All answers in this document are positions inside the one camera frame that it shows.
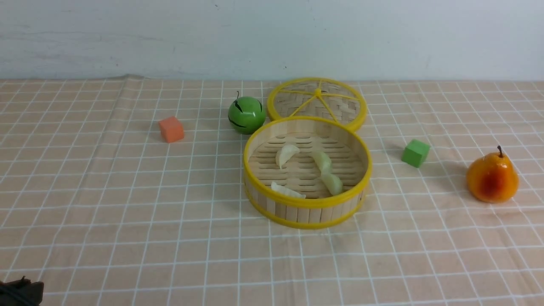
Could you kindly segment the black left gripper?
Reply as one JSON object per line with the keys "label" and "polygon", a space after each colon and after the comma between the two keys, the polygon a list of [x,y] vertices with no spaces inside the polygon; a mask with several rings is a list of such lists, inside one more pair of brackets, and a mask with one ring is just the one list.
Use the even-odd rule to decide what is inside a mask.
{"label": "black left gripper", "polygon": [[39,306],[43,300],[44,283],[26,277],[0,283],[1,306]]}

